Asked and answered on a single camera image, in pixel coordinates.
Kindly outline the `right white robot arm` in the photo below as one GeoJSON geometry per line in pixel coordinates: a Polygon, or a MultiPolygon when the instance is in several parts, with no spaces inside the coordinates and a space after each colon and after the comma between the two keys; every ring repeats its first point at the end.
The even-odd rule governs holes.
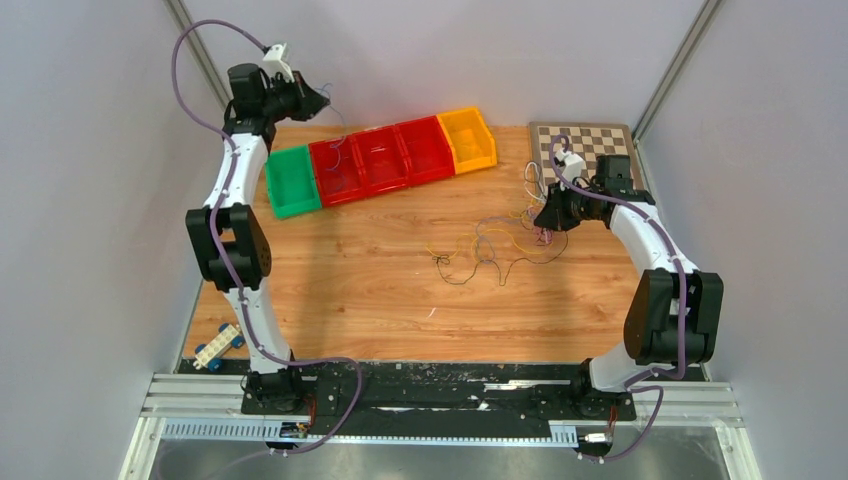
{"type": "Polygon", "coordinates": [[[692,364],[712,359],[724,283],[689,260],[663,226],[653,196],[638,189],[626,155],[603,155],[599,170],[583,183],[584,159],[561,149],[550,160],[556,177],[534,220],[536,227],[568,232],[599,221],[625,246],[640,275],[627,312],[622,341],[587,363],[584,381],[571,390],[571,403],[596,417],[624,392],[650,376],[680,380],[692,364]]]}

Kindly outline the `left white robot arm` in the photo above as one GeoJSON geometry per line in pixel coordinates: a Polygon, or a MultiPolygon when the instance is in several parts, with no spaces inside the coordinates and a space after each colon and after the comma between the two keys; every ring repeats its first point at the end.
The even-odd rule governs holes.
{"type": "Polygon", "coordinates": [[[271,305],[271,249],[252,201],[277,123],[308,121],[330,101],[300,71],[286,79],[245,63],[230,68],[228,78],[233,97],[221,126],[211,128],[223,143],[222,164],[207,200],[186,213],[185,223],[203,279],[229,301],[245,338],[245,395],[293,414],[304,405],[306,388],[271,305]]]}

